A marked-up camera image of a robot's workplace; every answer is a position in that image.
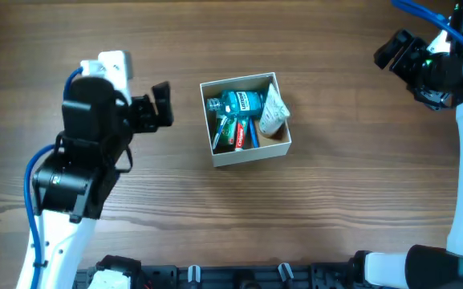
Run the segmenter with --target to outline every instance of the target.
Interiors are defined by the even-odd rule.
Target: cardboard box
[[[266,92],[269,87],[269,83],[272,83],[278,90],[279,95],[281,95],[278,81],[276,80],[276,74],[273,72],[201,83],[202,107],[205,111],[206,129],[208,130],[208,145],[209,151],[212,153],[214,167],[232,165],[245,161],[256,161],[267,157],[284,156],[288,152],[288,148],[292,143],[288,123],[285,121],[285,124],[272,138],[266,138],[259,132],[258,120],[255,121],[255,125],[260,145],[259,148],[253,148],[250,140],[250,131],[248,130],[246,143],[244,145],[245,149],[243,151],[235,152],[234,147],[228,149],[217,148],[212,150],[212,139],[216,132],[217,120],[215,112],[209,112],[206,110],[206,100],[214,97],[220,98],[222,91],[226,89]]]

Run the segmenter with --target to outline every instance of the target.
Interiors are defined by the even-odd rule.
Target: black motor joint
[[[169,83],[152,87],[152,92],[158,113],[147,95],[132,97],[128,104],[105,79],[83,77],[72,83],[62,105],[64,130],[33,177],[35,214],[68,213],[76,223],[100,217],[119,175],[132,168],[133,135],[173,124]],[[129,168],[118,169],[123,152]]]
[[[451,52],[432,53],[429,45],[407,30],[397,31],[374,54],[376,65],[399,76],[416,101],[433,110],[463,103],[463,47],[453,43]]]

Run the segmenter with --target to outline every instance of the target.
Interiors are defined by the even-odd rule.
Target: black clamp
[[[33,262],[33,267],[35,267],[35,268],[37,268],[37,267],[45,268],[45,267],[47,267],[48,263],[49,262],[47,260],[44,260],[44,263]]]
[[[397,57],[401,49],[409,47],[414,40],[413,34],[407,30],[397,31],[386,44],[374,54],[374,63],[381,69],[385,69],[392,59]]]
[[[132,98],[128,121],[135,133],[156,132],[159,127],[173,125],[174,116],[170,105],[169,82],[153,86],[152,94],[156,110],[148,95]]]
[[[131,289],[145,288],[145,276],[140,261],[120,256],[106,255],[103,260],[95,265],[95,269],[98,271],[110,270],[121,272],[123,276],[130,278]]]
[[[252,270],[236,270],[233,275],[233,289],[262,289]]]

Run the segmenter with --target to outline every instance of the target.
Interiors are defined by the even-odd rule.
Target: white label sticker
[[[288,116],[290,116],[288,108],[286,108],[286,105],[281,100],[281,96],[271,83],[265,107],[263,108],[262,118],[260,119],[260,132],[265,136],[274,135]]]
[[[246,92],[237,92],[238,102],[240,103],[240,110],[248,112],[250,110],[249,97]]]

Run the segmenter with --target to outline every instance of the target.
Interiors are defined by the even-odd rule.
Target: white packet
[[[289,116],[288,108],[282,102],[281,96],[271,83],[269,92],[266,95],[262,118],[260,119],[260,132],[267,137],[273,136]]]

